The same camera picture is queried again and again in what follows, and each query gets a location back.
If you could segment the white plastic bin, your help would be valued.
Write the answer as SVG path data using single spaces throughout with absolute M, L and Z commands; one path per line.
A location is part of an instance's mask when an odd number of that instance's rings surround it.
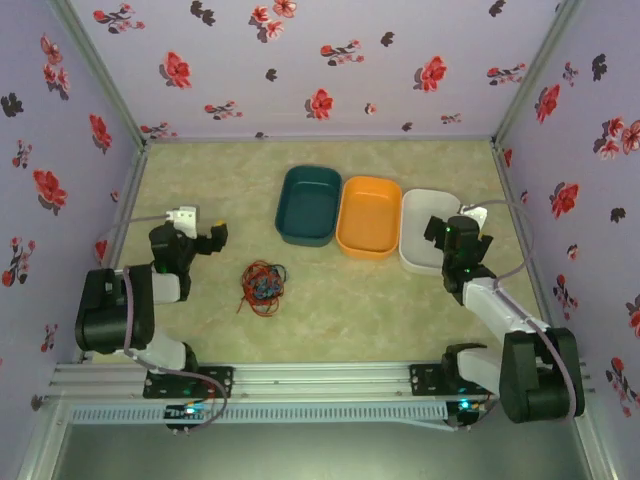
M 424 232 L 432 216 L 446 220 L 460 205 L 456 196 L 444 191 L 416 188 L 403 195 L 398 252 L 405 270 L 419 275 L 441 274 L 443 253 L 424 238 Z

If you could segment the teal plastic bin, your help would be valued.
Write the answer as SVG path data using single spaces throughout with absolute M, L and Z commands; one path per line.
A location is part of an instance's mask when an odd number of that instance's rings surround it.
M 282 240 L 303 247 L 327 245 L 335 232 L 341 190 L 342 177 L 334 169 L 317 165 L 289 169 L 274 222 Z

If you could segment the orange plastic bin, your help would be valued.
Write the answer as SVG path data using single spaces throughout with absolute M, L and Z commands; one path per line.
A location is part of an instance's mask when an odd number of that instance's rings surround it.
M 401 187 L 387 178 L 349 178 L 335 232 L 342 253 L 360 260 L 390 257 L 399 242 L 402 195 Z

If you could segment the grey metal panel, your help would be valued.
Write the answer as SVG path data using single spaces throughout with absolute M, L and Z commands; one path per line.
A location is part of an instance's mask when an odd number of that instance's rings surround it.
M 74 426 L 55 480 L 592 480 L 567 425 Z

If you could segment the aluminium side rail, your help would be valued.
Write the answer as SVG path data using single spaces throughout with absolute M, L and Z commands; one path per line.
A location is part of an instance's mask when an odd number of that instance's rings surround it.
M 113 225 L 106 233 L 98 235 L 98 239 L 105 238 L 108 241 L 104 258 L 100 260 L 98 254 L 95 254 L 98 267 L 118 269 L 120 256 L 129 229 L 128 222 L 132 218 L 132 212 L 135 207 L 151 148 L 152 145 L 149 142 L 144 142 L 141 150 L 133 157 L 131 168 L 127 173 L 125 185 L 121 192 L 121 200 L 116 210 Z M 55 383 L 57 376 L 63 373 L 64 367 L 94 367 L 94 357 L 94 352 L 84 352 L 77 347 L 72 363 L 58 364 L 54 369 L 53 377 L 46 391 L 46 398 L 52 400 L 53 398 L 60 398 L 64 395 L 64 391 Z
M 508 203 L 507 207 L 510 211 L 519 247 L 523 254 L 523 270 L 526 271 L 531 285 L 532 294 L 538 310 L 538 317 L 552 327 L 562 327 L 563 323 L 558 322 L 555 311 L 549 303 L 548 295 L 544 290 L 544 282 L 542 281 L 536 259 L 536 248 L 539 246 L 539 241 L 531 217 L 525 205 L 516 197 L 516 191 L 511 186 L 507 167 L 503 164 L 501 146 L 491 143 L 491 153 L 495 161 L 505 200 Z

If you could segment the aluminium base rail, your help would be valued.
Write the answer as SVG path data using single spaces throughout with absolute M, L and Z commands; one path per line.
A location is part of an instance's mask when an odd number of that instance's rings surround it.
M 460 396 L 414 396 L 409 362 L 207 364 L 204 372 L 233 370 L 233 403 L 457 401 Z M 150 383 L 134 363 L 64 367 L 56 384 L 61 397 L 93 401 L 141 400 Z

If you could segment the aluminium frame post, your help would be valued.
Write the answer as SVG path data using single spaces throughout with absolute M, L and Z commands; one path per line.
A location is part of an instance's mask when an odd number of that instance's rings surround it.
M 514 122 L 520 114 L 520 111 L 524 108 L 528 96 L 534 90 L 536 82 L 544 73 L 554 51 L 562 41 L 563 36 L 569 29 L 574 17 L 577 15 L 585 1 L 586 0 L 561 0 L 559 2 L 553 22 L 551 23 L 549 30 L 530 66 L 528 67 L 521 86 L 518 88 L 514 99 L 509 104 L 498 129 L 491 137 L 490 143 L 494 149 L 498 148 L 501 141 L 505 139 L 506 135 L 511 130 Z
M 47 3 L 51 6 L 65 31 L 73 40 L 90 72 L 99 83 L 107 101 L 116 110 L 136 146 L 140 151 L 144 150 L 146 141 L 142 138 L 142 134 L 139 132 L 124 98 L 118 91 L 106 64 L 103 62 L 96 46 L 84 28 L 71 1 L 47 0 Z

